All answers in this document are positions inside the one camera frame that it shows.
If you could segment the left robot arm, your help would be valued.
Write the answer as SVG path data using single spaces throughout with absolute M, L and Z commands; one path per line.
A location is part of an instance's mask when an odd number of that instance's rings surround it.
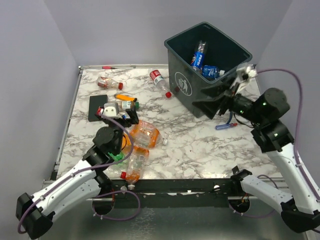
M 115 165 L 115 157 L 122 152 L 123 135 L 127 128 L 139 123 L 136 107 L 126 109 L 128 118 L 111 117 L 102 109 L 96 116 L 106 126 L 93 138 L 93 146 L 82 159 L 62 177 L 42 190 L 17 199 L 15 216 L 19 220 L 17 231 L 35 240 L 43 236 L 53 223 L 79 203 L 94 197 L 112 194 L 112 181 L 104 170 Z

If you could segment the pocari sweat blue bottle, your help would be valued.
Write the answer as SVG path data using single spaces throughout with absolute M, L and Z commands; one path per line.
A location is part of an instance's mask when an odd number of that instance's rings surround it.
M 220 76 L 225 74 L 224 70 L 219 69 L 217 66 L 213 65 L 204 65 L 202 67 L 202 76 L 207 79 L 213 79 L 216 80 Z

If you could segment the crushed bottle red cap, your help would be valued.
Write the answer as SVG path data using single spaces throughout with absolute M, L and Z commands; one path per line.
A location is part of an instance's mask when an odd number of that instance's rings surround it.
M 99 76 L 96 80 L 97 86 L 103 89 L 118 89 L 122 90 L 124 85 L 122 82 L 117 82 L 109 77 Z

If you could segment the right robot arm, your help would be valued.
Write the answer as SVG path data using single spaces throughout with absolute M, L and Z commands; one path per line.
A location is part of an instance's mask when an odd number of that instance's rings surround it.
M 320 202 L 312 195 L 304 176 L 307 169 L 294 150 L 294 138 L 288 128 L 280 121 L 290 106 L 282 90 L 267 89 L 257 100 L 252 101 L 240 94 L 251 78 L 241 80 L 237 77 L 230 88 L 217 93 L 210 87 L 202 90 L 210 95 L 192 103 L 208 118 L 223 115 L 227 110 L 253 123 L 251 134 L 261 152 L 273 161 L 281 172 L 290 192 L 283 192 L 253 176 L 244 169 L 231 176 L 229 189 L 236 195 L 253 195 L 268 204 L 280 215 L 284 223 L 294 232 L 313 231 L 320 226 Z

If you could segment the orange crushed bottle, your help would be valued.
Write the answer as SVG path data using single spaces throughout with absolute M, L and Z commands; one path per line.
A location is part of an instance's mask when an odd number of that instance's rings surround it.
M 144 120 L 139 120 L 139 123 L 132 127 L 130 135 L 136 145 L 146 149 L 168 144 L 168 140 L 161 135 L 160 131 L 152 123 Z

